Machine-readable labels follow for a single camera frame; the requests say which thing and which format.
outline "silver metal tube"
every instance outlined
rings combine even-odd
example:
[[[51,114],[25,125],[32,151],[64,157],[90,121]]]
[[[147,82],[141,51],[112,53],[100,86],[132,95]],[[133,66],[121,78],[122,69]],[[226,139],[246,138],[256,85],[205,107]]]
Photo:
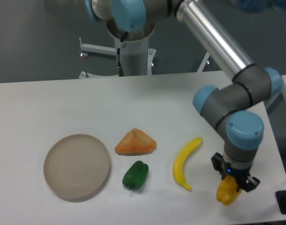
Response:
[[[184,1],[178,9],[177,19],[190,28],[230,79],[253,63],[201,0]]]

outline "cable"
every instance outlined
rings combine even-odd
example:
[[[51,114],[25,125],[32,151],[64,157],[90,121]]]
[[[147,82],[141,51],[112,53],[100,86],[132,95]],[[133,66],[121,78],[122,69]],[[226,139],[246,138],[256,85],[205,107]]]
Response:
[[[120,39],[120,42],[119,42],[119,45],[118,45],[118,48],[117,48],[117,55],[116,55],[116,59],[117,59],[117,64],[118,64],[118,67],[121,67],[121,62],[120,62],[120,49],[123,45],[123,41],[127,38],[128,36],[128,32],[124,32],[122,38]]]

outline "beige plate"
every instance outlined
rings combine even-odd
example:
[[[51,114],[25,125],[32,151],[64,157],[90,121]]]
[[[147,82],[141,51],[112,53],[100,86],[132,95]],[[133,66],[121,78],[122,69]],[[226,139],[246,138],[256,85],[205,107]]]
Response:
[[[90,135],[71,135],[57,142],[44,162],[51,189],[72,202],[88,200],[107,178],[110,156],[105,145]]]

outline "gray floor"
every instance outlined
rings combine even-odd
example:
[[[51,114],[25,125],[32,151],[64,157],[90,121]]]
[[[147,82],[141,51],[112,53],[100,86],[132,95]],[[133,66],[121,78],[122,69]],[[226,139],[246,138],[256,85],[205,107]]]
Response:
[[[249,14],[228,0],[205,4],[251,58],[286,74],[286,15],[268,7]],[[115,58],[79,57],[79,41],[113,47],[105,22],[92,23],[83,0],[0,0],[0,83],[77,79],[86,70],[117,74]],[[160,21],[150,38],[157,49],[155,74],[195,72],[206,51],[173,16]],[[208,70],[219,70],[213,63]],[[286,105],[270,114],[282,157],[286,157]]]

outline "yellow banana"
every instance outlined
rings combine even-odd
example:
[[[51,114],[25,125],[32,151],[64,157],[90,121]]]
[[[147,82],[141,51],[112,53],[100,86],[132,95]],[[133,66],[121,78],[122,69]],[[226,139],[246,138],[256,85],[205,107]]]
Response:
[[[188,155],[195,151],[201,145],[202,142],[202,137],[196,137],[189,143],[187,143],[176,157],[173,165],[173,176],[175,181],[188,191],[192,191],[192,187],[186,182],[185,175],[183,172],[183,166]]]

